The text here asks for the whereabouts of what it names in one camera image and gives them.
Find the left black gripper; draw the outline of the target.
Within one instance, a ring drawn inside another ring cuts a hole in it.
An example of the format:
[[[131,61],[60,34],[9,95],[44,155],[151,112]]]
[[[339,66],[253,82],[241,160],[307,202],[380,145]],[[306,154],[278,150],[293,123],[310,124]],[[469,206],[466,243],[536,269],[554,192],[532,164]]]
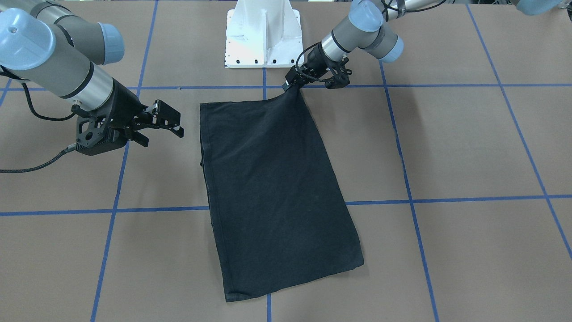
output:
[[[305,63],[299,65],[299,59],[309,49],[311,49],[311,52],[308,54]],[[310,46],[309,48],[305,49],[299,55],[294,65],[290,68],[290,70],[286,74],[286,80],[283,83],[284,92],[288,91],[295,85],[302,87],[306,84],[309,84],[310,82],[316,82],[316,81],[323,82],[324,84],[325,80],[329,79],[332,76],[326,64],[328,60],[339,61],[339,59],[338,60],[330,59],[330,57],[326,54],[322,43],[320,42],[317,42],[312,46]]]

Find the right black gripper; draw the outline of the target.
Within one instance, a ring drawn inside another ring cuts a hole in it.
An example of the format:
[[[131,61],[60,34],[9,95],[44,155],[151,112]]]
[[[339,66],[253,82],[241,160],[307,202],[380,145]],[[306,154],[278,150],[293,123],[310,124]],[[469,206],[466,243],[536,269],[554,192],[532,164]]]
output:
[[[135,129],[135,117],[144,113],[147,127],[184,137],[180,112],[159,99],[147,107],[133,92],[113,80],[111,95],[100,108],[87,111],[83,105],[74,105],[74,114],[78,116],[76,151],[94,156],[122,148],[128,141],[148,147],[149,138]]]

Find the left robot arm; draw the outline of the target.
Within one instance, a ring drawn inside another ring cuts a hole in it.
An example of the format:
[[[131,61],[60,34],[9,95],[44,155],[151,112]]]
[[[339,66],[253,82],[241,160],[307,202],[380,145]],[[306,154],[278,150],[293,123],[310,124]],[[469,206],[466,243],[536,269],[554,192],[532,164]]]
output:
[[[348,55],[355,49],[365,51],[381,63],[396,61],[403,52],[404,42],[388,21],[445,3],[445,0],[353,0],[348,15],[293,61],[282,89],[288,91],[313,82],[320,82],[327,89],[344,88],[350,84],[352,75],[346,67]]]

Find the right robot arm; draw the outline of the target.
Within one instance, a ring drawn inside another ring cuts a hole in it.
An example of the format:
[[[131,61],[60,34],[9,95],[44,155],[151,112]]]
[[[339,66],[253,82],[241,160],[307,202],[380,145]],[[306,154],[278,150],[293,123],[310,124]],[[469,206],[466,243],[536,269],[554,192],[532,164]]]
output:
[[[162,100],[145,106],[102,69],[120,61],[124,50],[115,26],[88,22],[57,2],[1,2],[1,71],[71,104],[77,116],[71,150],[92,156],[129,141],[147,147],[145,128],[184,136],[180,112]]]

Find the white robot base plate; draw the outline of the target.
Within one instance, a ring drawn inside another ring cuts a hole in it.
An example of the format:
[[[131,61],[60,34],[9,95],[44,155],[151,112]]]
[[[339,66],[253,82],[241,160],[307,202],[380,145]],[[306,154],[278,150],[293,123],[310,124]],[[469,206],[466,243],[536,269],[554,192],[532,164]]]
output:
[[[227,11],[226,68],[290,68],[302,51],[300,13],[288,0],[239,0]]]

